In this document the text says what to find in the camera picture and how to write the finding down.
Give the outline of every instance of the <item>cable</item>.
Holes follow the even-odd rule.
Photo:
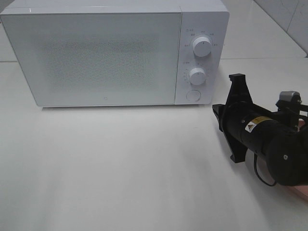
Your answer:
[[[260,177],[260,175],[259,175],[259,173],[258,173],[258,170],[257,170],[257,159],[258,159],[258,156],[257,156],[257,154],[255,154],[255,156],[254,156],[254,169],[255,169],[255,174],[257,175],[257,177],[259,178],[259,180],[262,181],[262,183],[264,183],[264,184],[266,184],[267,186],[270,186],[270,187],[275,186],[275,185],[277,184],[277,181],[274,181],[274,183],[269,184],[269,183],[265,182],[265,181]]]

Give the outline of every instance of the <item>microwave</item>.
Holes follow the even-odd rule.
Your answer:
[[[15,0],[0,14],[42,107],[208,104],[219,0]]]

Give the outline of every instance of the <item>timer knob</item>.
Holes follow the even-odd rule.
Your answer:
[[[193,41],[192,47],[196,56],[205,57],[211,53],[212,42],[208,37],[202,36]]]
[[[188,74],[189,81],[193,85],[201,85],[205,82],[205,71],[202,68],[194,68]]]

